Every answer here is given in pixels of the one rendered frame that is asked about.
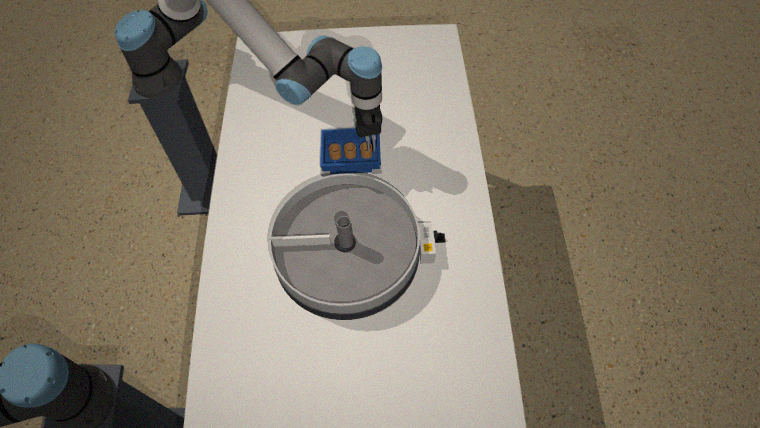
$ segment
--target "speckled floor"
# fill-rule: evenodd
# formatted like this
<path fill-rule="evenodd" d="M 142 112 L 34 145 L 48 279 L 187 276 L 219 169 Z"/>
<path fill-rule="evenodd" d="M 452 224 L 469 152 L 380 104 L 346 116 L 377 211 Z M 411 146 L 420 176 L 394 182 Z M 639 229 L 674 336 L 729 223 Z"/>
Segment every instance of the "speckled floor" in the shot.
<path fill-rule="evenodd" d="M 183 407 L 206 219 L 176 216 L 113 37 L 154 4 L 3 4 L 0 358 L 122 364 Z M 528 427 L 760 425 L 760 4 L 255 4 L 280 31 L 458 24 Z M 215 143 L 233 52 L 213 11 L 170 51 Z"/>

